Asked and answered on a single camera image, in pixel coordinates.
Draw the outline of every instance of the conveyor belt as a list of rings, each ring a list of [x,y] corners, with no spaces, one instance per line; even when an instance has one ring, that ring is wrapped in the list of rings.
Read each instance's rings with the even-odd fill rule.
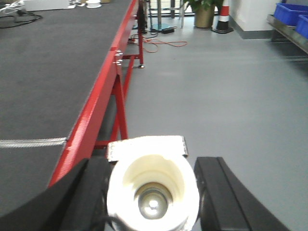
[[[37,12],[0,30],[0,140],[70,136],[130,3]],[[47,188],[64,144],[0,148],[0,216]]]

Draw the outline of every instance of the blue plastic crate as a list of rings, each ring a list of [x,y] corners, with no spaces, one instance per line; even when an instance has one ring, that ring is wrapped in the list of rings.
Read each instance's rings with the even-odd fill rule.
[[[308,15],[300,15],[296,31],[308,39]]]
[[[289,26],[296,26],[299,15],[308,15],[308,6],[277,3],[274,17]]]

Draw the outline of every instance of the plant pot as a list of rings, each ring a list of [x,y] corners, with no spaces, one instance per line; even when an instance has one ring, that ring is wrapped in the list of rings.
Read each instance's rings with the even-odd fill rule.
[[[194,14],[194,25],[198,28],[209,28],[213,24],[215,5],[211,5],[207,10],[200,7]]]

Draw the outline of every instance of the white wall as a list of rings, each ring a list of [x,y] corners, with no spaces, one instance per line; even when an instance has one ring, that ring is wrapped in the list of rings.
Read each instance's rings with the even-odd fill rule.
[[[267,15],[273,14],[279,0],[229,0],[230,15],[243,31],[271,30]]]

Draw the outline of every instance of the gray floor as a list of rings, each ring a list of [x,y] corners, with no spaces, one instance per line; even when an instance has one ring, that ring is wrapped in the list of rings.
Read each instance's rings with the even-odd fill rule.
[[[145,53],[128,94],[130,137],[185,136],[192,166],[222,156],[287,227],[307,230],[308,56],[290,43],[194,28],[192,18],[159,38],[188,45]]]

